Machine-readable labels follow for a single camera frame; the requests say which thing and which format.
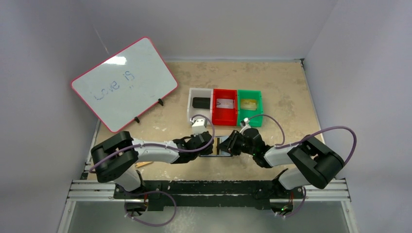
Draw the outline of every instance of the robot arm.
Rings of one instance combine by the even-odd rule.
[[[250,154],[264,168],[295,164],[296,168],[282,171],[274,180],[287,190],[308,184],[323,189],[344,166],[343,159],[315,137],[296,146],[277,148],[266,145],[259,131],[247,124],[240,132],[234,130],[218,147],[232,155]]]
[[[136,162],[164,162],[169,164],[184,164],[196,159],[199,155],[213,152],[213,143],[202,150],[212,136],[206,131],[203,119],[197,119],[192,125],[193,135],[166,142],[150,142],[132,138],[129,132],[123,131],[91,150],[91,156],[96,169],[97,180],[100,183],[114,181],[126,191],[144,188],[141,174],[134,168]],[[111,156],[116,151],[122,154]]]

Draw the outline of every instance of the whiteboard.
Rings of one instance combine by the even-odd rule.
[[[71,82],[71,87],[117,132],[177,88],[177,81],[144,37]]]

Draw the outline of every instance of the floor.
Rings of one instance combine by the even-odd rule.
[[[169,62],[179,87],[124,130],[134,138],[167,141],[191,134],[186,108],[190,87],[260,90],[266,114],[276,118],[286,134],[286,143],[319,130],[303,69],[299,62]],[[216,135],[229,135],[235,127],[216,127]],[[268,118],[259,128],[263,140],[273,145],[282,141],[278,127]],[[96,143],[111,133],[100,126]],[[260,168],[251,155],[229,158],[197,158],[188,164],[154,162],[141,167],[144,180],[271,180],[292,165]],[[88,179],[96,179],[93,174]]]

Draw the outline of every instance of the white wall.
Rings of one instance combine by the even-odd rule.
[[[0,6],[0,232],[56,232],[96,121],[69,83],[107,54],[78,1]]]
[[[170,59],[300,59],[337,0],[81,0],[113,54],[148,36]]]
[[[344,169],[362,232],[412,232],[412,1],[339,0],[306,57],[322,128],[358,136]],[[327,133],[341,155],[348,133]]]

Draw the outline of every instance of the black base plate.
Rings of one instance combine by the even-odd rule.
[[[167,192],[178,206],[192,207],[255,207],[258,210],[270,210],[270,199],[288,200],[291,192],[296,199],[303,197],[298,188],[293,190],[276,189],[272,181],[144,181],[140,194],[156,189]],[[119,188],[115,199],[142,199],[125,193]],[[148,211],[162,211],[164,206],[173,206],[173,202],[161,194],[150,194]]]

